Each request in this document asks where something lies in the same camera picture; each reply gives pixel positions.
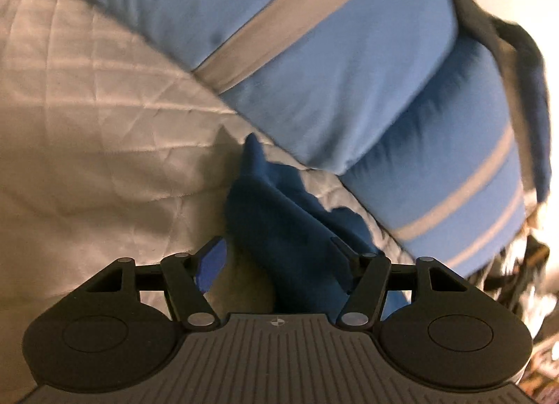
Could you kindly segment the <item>dark blue printed t-shirt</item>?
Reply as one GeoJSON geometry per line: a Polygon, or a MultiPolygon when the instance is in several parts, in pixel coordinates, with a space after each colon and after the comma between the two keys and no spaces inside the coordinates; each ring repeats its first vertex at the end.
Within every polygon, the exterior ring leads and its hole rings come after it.
{"type": "Polygon", "coordinates": [[[266,159],[255,134],[245,139],[237,178],[225,199],[225,268],[205,293],[222,318],[231,313],[358,312],[373,320],[406,305],[387,294],[389,261],[363,218],[347,206],[327,209],[299,171],[266,159]],[[330,237],[361,259],[362,277],[344,292],[333,275],[330,237]]]}

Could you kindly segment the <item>dark garment behind pillows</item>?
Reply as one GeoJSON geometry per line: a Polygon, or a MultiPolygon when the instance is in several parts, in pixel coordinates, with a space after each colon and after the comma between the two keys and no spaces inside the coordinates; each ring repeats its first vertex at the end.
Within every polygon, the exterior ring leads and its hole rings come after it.
{"type": "Polygon", "coordinates": [[[485,12],[475,0],[453,0],[459,28],[490,50],[505,85],[524,188],[538,204],[551,190],[551,119],[542,53],[522,26],[485,12]]]}

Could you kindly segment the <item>grey quilted bed cover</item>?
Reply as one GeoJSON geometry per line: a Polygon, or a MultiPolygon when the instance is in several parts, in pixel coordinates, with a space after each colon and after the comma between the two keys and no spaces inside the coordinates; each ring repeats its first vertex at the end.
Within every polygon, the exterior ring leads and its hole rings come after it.
{"type": "Polygon", "coordinates": [[[253,126],[87,0],[1,0],[1,399],[29,324],[121,256],[225,233],[253,126]]]}

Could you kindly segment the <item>blue pillow with grey stripes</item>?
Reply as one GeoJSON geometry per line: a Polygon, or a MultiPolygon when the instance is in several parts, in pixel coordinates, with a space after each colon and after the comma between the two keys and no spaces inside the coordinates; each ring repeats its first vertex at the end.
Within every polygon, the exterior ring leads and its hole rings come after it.
{"type": "Polygon", "coordinates": [[[452,0],[93,0],[311,168],[341,174],[458,35],[452,0]]]}

